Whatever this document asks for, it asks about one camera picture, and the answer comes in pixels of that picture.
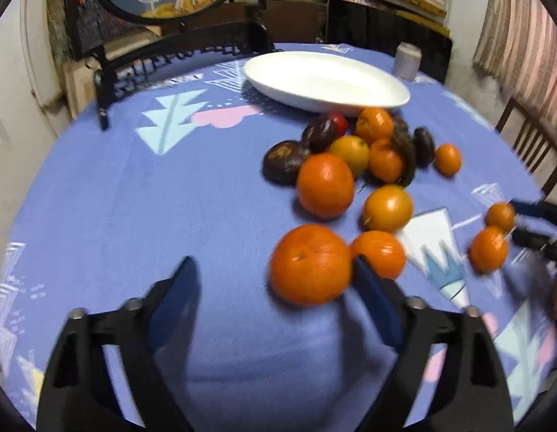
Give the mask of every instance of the table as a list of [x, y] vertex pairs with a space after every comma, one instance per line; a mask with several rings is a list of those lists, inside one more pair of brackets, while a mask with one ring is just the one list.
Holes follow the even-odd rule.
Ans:
[[[346, 45], [279, 47], [337, 53], [387, 71], [393, 62]], [[395, 355], [353, 289], [309, 310], [288, 309], [267, 290], [273, 247], [309, 218], [292, 188], [263, 180], [262, 158], [275, 143], [299, 138], [313, 115], [248, 89], [244, 63], [220, 54], [175, 63], [159, 74], [185, 76], [113, 105], [107, 132], [90, 106], [53, 147], [12, 226], [0, 284], [6, 390], [31, 423], [68, 311], [114, 310], [186, 255], [199, 264], [196, 316], [156, 360], [198, 432], [354, 430], [376, 397]], [[511, 246], [501, 271], [478, 278], [465, 252], [490, 204], [541, 193], [462, 99], [423, 75], [407, 84], [412, 99], [402, 113], [411, 128], [427, 126], [437, 144], [458, 145], [464, 165], [453, 180], [418, 171], [407, 189], [416, 216], [400, 234], [409, 263], [398, 284], [440, 309], [481, 308], [518, 420], [556, 354], [543, 308], [550, 276], [537, 256]], [[348, 242], [371, 191], [362, 186], [350, 209], [328, 223]], [[125, 414], [136, 420], [116, 351], [107, 354]], [[409, 422], [428, 408], [444, 351], [432, 354]]]

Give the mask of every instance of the orange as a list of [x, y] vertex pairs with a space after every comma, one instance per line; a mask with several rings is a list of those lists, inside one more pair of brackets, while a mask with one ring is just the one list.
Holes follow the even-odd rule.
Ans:
[[355, 134], [369, 145], [378, 139], [390, 138], [393, 131], [395, 131], [395, 124], [385, 109], [368, 107], [358, 114]]
[[492, 273], [504, 264], [508, 254], [508, 242], [495, 226], [479, 232], [469, 248], [469, 262], [477, 273]]
[[342, 159], [355, 177], [360, 176], [369, 164], [369, 145], [358, 136], [343, 136], [335, 140], [329, 152]]
[[413, 216], [413, 200], [403, 187], [385, 185], [364, 202], [363, 225], [369, 230], [394, 233]]
[[452, 177], [462, 166], [461, 152], [453, 144], [441, 144], [435, 151], [435, 167], [445, 177]]
[[495, 203], [485, 215], [487, 226], [497, 226], [505, 234], [515, 227], [515, 208], [509, 203]]
[[375, 141], [369, 148], [369, 170], [386, 184], [395, 184], [405, 173], [405, 160], [390, 144], [390, 138]]
[[349, 166], [331, 153], [309, 157], [297, 177], [299, 202], [321, 219], [343, 214], [355, 196], [355, 179]]
[[287, 233], [276, 246], [270, 265], [271, 287], [298, 305], [336, 299], [351, 284], [351, 252], [331, 229], [306, 224]]
[[351, 244], [351, 256], [364, 255], [371, 268], [382, 278], [397, 279], [405, 268], [406, 256], [401, 242], [392, 234], [372, 230], [360, 234]]

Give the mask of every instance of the light blue tree pattern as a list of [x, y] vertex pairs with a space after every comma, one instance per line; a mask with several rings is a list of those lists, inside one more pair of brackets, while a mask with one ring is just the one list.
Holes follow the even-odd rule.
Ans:
[[513, 408], [515, 421], [524, 416], [527, 409], [539, 394], [543, 366], [539, 365], [541, 333], [530, 339], [530, 304], [525, 301], [517, 310], [507, 327], [495, 339], [500, 352], [510, 355], [517, 361], [516, 367], [507, 377], [508, 392], [520, 398]]
[[427, 278], [433, 287], [454, 304], [455, 307], [466, 307], [469, 305], [469, 293], [465, 284], [465, 264], [461, 261], [456, 261], [444, 242], [441, 243], [441, 248], [447, 259], [445, 270], [435, 260], [431, 252], [426, 248], [423, 249], [423, 254], [427, 259]]
[[142, 126], [137, 128], [136, 132], [156, 154], [162, 156], [162, 154], [168, 153], [174, 145], [197, 128], [196, 123], [187, 120], [207, 102], [188, 105], [187, 103], [205, 91], [206, 89], [199, 89], [189, 93], [157, 97], [156, 100], [165, 108], [158, 111], [142, 112], [156, 126]]

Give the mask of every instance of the chair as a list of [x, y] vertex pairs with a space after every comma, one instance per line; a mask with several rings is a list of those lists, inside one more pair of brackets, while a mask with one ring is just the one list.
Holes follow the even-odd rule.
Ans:
[[420, 70], [444, 83], [451, 59], [452, 40], [438, 32], [439, 27], [435, 30], [419, 24], [405, 17], [406, 14], [404, 11], [370, 8], [351, 1], [329, 0], [325, 42], [377, 50], [392, 57], [401, 42], [408, 42], [421, 49]]
[[[495, 127], [499, 133], [503, 130], [514, 109], [517, 109], [525, 119], [513, 144], [513, 151], [529, 170], [529, 173], [532, 174], [539, 168], [551, 150], [557, 154], [557, 133], [545, 119], [531, 112], [514, 97], [508, 100], [507, 106]], [[543, 185], [542, 190], [545, 196], [551, 193], [556, 184], [557, 165]]]

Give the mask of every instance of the passion fruit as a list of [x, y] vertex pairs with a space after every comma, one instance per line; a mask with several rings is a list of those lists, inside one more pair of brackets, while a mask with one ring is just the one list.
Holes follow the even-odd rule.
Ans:
[[301, 165], [310, 156], [310, 150], [300, 142], [281, 141], [266, 152], [262, 160], [262, 174], [275, 184], [294, 185]]
[[397, 184], [407, 187], [415, 178], [415, 170], [417, 166], [415, 145], [407, 133], [397, 129], [393, 132], [390, 142], [396, 149], [399, 150], [405, 162], [404, 172]]
[[338, 138], [338, 125], [328, 117], [318, 117], [303, 131], [302, 144], [313, 153], [324, 153], [335, 139]]
[[427, 168], [435, 160], [435, 141], [429, 130], [416, 128], [413, 132], [413, 143], [415, 144], [417, 165]]

